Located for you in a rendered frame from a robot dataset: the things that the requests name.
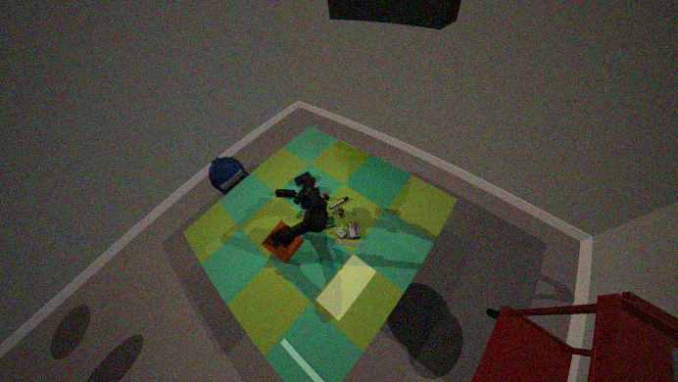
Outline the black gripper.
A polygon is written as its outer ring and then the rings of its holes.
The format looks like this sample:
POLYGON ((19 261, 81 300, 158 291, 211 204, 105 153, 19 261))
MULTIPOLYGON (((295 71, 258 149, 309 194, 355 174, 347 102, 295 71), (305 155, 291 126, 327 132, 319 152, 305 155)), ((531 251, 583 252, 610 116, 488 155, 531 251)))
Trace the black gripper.
MULTIPOLYGON (((297 197, 298 197, 298 195, 297 195, 297 196, 295 197, 295 199, 294 199, 295 204, 296 204, 296 205, 299 205, 299 203, 300 203, 300 205, 301 205, 300 207, 303 208, 304 210, 307 210, 309 207, 312 206, 312 201, 311 201, 311 200, 309 200, 307 203, 303 203, 303 202, 301 202, 301 201, 297 201, 297 197)), ((311 212, 313 212, 313 213, 315 213, 315 214, 321 216, 321 214, 320 214, 320 209, 318 209, 318 208, 316 208, 316 207, 312 207, 311 212)))

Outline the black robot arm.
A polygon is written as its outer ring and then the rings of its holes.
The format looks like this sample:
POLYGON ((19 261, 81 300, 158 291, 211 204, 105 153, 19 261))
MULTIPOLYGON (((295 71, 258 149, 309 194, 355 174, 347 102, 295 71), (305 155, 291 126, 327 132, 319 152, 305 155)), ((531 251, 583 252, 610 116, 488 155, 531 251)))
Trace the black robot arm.
POLYGON ((309 200, 311 200, 312 206, 306 210, 301 223, 297 223, 292 227, 284 225, 281 227, 281 229, 277 230, 273 234, 270 234, 272 242, 274 242, 275 245, 282 245, 288 248, 289 245, 294 242, 296 237, 305 234, 308 231, 320 233, 325 229, 328 220, 326 209, 327 203, 320 197, 319 190, 314 186, 315 178, 307 176, 304 183, 302 184, 302 190, 298 192, 297 201, 307 203, 309 200), (320 209, 321 216, 311 212, 312 207, 320 209))

